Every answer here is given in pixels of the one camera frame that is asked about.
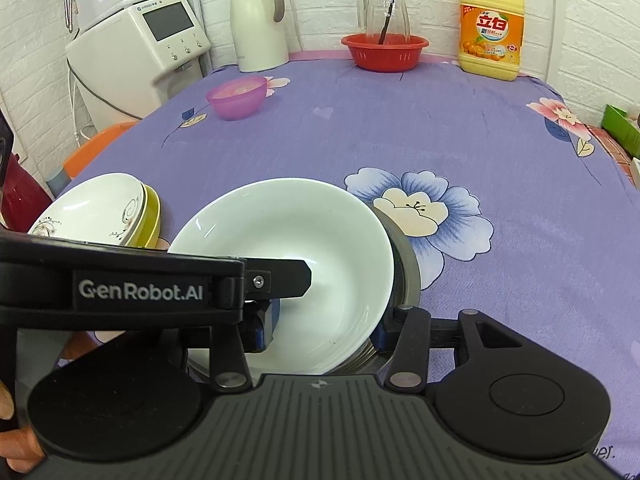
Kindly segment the person's hand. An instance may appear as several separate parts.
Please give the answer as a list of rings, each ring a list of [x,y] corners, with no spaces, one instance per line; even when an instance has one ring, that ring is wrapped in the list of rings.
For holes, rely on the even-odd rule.
[[[0,417],[8,422],[15,414],[14,402],[5,384],[0,385]],[[20,474],[28,474],[44,459],[44,452],[31,426],[2,431],[1,457],[8,466]]]

